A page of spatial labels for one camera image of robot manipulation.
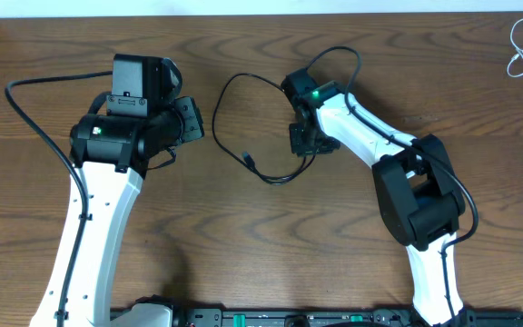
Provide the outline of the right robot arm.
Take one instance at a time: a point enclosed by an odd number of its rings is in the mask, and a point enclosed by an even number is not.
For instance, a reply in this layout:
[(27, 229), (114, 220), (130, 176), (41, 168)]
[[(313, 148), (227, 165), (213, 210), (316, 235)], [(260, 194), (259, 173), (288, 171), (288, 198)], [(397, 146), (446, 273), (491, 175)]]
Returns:
[(292, 152), (330, 154), (345, 145), (368, 165), (382, 221), (409, 256), (414, 309), (429, 326), (456, 325), (463, 302), (453, 243), (465, 204), (444, 144), (385, 124), (340, 84), (319, 85), (305, 68), (287, 74), (281, 88), (297, 119)]

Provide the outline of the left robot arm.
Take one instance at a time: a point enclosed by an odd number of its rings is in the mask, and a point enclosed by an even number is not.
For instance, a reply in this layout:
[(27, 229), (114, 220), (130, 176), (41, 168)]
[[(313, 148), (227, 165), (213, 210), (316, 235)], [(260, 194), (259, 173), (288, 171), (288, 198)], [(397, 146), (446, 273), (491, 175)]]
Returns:
[(111, 312), (115, 268), (126, 224), (162, 151), (204, 136), (199, 108), (181, 96), (169, 58), (119, 54), (112, 89), (70, 133), (71, 202), (46, 293), (33, 326), (174, 326), (175, 309), (156, 298)]

